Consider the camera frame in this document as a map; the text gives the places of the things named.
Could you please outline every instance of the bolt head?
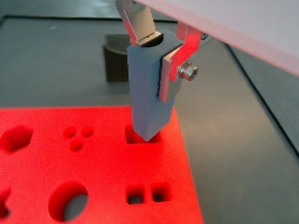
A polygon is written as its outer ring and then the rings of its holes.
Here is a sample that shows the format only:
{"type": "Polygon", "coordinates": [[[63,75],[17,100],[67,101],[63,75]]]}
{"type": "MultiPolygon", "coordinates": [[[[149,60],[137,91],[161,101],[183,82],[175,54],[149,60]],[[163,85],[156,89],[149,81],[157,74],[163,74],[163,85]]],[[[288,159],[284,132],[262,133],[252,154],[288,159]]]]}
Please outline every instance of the bolt head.
{"type": "Polygon", "coordinates": [[[189,61],[187,61],[179,68],[179,76],[187,81],[192,81],[195,79],[197,72],[199,68],[189,61]]]}

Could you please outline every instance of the red foam insert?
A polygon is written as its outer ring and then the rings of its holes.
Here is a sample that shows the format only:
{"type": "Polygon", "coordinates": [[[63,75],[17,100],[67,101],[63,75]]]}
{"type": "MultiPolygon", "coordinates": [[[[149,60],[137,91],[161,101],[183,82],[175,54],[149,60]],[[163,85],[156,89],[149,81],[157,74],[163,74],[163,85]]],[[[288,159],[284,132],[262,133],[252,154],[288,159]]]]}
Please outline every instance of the red foam insert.
{"type": "Polygon", "coordinates": [[[129,107],[0,109],[0,121],[1,223],[63,223],[79,194],[73,224],[203,223],[175,111],[148,143],[129,107]]]}

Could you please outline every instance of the metal bracket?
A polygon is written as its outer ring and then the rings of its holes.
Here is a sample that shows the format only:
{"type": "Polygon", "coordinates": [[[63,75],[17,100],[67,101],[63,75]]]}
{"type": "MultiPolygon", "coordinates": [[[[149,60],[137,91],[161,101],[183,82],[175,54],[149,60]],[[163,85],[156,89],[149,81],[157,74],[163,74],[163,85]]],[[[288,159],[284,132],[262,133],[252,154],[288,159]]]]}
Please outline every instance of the metal bracket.
{"type": "MultiPolygon", "coordinates": [[[[116,8],[131,36],[131,44],[135,46],[160,44],[163,34],[155,29],[151,9],[132,0],[116,0],[116,8]]],[[[172,99],[180,91],[181,79],[177,78],[191,81],[199,70],[187,59],[199,49],[201,32],[179,22],[176,37],[183,44],[163,57],[161,63],[157,95],[163,102],[172,99]]]]}
{"type": "Polygon", "coordinates": [[[159,87],[159,98],[167,102],[175,97],[181,87],[181,79],[192,81],[199,68],[185,62],[199,49],[201,32],[187,24],[177,23],[176,37],[183,41],[183,45],[163,57],[163,69],[159,87]]]}
{"type": "Polygon", "coordinates": [[[116,0],[116,8],[133,46],[148,46],[149,42],[163,38],[155,29],[152,12],[147,6],[132,0],[116,0]]]}

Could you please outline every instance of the gray table surface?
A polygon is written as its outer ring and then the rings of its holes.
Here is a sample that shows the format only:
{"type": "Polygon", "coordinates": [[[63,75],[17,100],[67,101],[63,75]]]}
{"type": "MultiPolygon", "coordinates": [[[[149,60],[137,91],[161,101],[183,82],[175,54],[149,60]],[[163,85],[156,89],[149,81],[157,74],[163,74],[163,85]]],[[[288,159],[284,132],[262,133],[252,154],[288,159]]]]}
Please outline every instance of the gray table surface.
{"type": "MultiPolygon", "coordinates": [[[[159,24],[173,30],[172,24],[159,24]]],[[[0,107],[129,104],[107,83],[104,35],[113,21],[8,18],[0,26],[0,107]]],[[[223,43],[195,55],[200,76],[176,97],[205,224],[296,224],[299,162],[223,43]]]]}
{"type": "Polygon", "coordinates": [[[299,152],[299,77],[231,48],[284,134],[299,152]]]}

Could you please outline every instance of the screw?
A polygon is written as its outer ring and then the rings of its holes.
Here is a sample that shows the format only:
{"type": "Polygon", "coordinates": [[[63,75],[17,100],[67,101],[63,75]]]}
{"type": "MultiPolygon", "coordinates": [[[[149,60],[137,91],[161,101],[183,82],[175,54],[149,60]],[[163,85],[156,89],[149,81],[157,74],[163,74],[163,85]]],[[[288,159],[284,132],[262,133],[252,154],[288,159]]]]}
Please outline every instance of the screw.
{"type": "Polygon", "coordinates": [[[192,81],[199,72],[199,68],[187,61],[181,66],[179,66],[179,77],[187,81],[192,81]]]}
{"type": "Polygon", "coordinates": [[[204,32],[201,35],[200,35],[200,40],[204,40],[209,35],[204,32]]]}

